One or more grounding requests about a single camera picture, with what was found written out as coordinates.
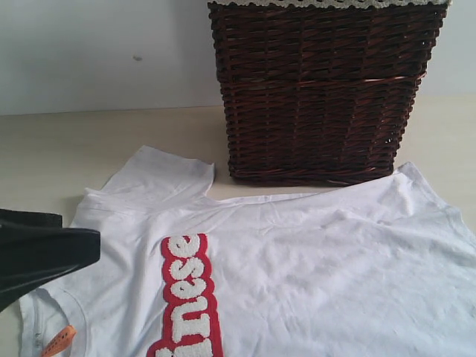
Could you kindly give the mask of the white t-shirt red lettering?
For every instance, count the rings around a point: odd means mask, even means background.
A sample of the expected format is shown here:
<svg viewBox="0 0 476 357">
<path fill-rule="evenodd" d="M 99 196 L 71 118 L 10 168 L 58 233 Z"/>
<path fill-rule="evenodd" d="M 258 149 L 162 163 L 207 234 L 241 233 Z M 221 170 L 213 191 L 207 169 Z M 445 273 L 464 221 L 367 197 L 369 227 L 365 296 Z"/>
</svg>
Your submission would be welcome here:
<svg viewBox="0 0 476 357">
<path fill-rule="evenodd" d="M 22 356 L 473 356 L 475 236 L 418 169 L 214 201 L 213 166 L 142 147 L 73 226 L 92 266 L 19 301 Z"/>
</svg>

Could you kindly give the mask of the dark brown wicker basket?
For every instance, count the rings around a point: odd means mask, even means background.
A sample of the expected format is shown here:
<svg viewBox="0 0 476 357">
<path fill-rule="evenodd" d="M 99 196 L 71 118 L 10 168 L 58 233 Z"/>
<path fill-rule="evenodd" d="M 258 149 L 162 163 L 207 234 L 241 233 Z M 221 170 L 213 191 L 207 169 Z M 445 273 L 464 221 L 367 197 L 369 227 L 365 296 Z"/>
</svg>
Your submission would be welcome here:
<svg viewBox="0 0 476 357">
<path fill-rule="evenodd" d="M 208 3 L 231 177 L 347 185 L 390 175 L 448 8 Z"/>
</svg>

